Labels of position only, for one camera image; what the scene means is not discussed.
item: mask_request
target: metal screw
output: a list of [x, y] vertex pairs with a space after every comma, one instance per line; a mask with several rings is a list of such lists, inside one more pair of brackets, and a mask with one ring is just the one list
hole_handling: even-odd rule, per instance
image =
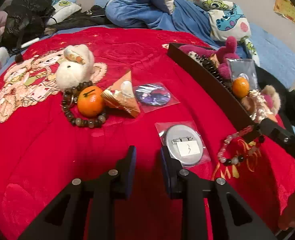
[[186, 175], [189, 174], [189, 171], [186, 170], [186, 169], [181, 169], [181, 170], [180, 170], [180, 174], [181, 174], [182, 176], [186, 176]]
[[81, 182], [82, 182], [81, 179], [73, 179], [72, 180], [72, 184], [75, 186], [81, 184]]
[[118, 173], [119, 173], [119, 172], [118, 172], [117, 170], [110, 170], [110, 171], [108, 172], [108, 175], [110, 175], [110, 176], [116, 176]]
[[223, 178], [217, 178], [217, 179], [216, 179], [216, 183], [219, 184], [219, 185], [224, 185], [225, 182], [226, 182], [226, 180], [223, 179]]

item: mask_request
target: magenta plush toy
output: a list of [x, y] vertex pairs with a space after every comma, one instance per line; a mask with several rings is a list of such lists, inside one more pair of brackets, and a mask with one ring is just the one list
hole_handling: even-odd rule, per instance
[[218, 66], [218, 72], [225, 79], [231, 78], [231, 71], [229, 66], [227, 65], [226, 59], [235, 59], [240, 58], [236, 52], [237, 40], [233, 36], [230, 36], [226, 39], [225, 46], [222, 46], [218, 49], [218, 51], [201, 48], [194, 45], [183, 45], [180, 47], [180, 50], [185, 54], [188, 54], [190, 51], [197, 53], [199, 56], [210, 57], [213, 54], [216, 54], [217, 60], [220, 62]]

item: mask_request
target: white paper label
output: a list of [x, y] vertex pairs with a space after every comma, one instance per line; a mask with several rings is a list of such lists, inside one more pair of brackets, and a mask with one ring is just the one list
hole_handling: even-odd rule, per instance
[[177, 147], [182, 157], [201, 153], [197, 141], [177, 142]]

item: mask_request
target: orange paper package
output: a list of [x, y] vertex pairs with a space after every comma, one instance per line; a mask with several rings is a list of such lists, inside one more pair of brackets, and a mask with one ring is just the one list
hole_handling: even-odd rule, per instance
[[131, 71], [105, 89], [101, 96], [110, 108], [125, 110], [133, 117], [141, 112], [133, 93]]

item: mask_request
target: white plush toy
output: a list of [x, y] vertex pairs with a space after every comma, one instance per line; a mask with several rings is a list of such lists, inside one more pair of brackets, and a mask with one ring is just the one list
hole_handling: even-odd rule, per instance
[[56, 83], [60, 90], [91, 80], [95, 72], [94, 56], [86, 45], [66, 47], [64, 57], [56, 71]]

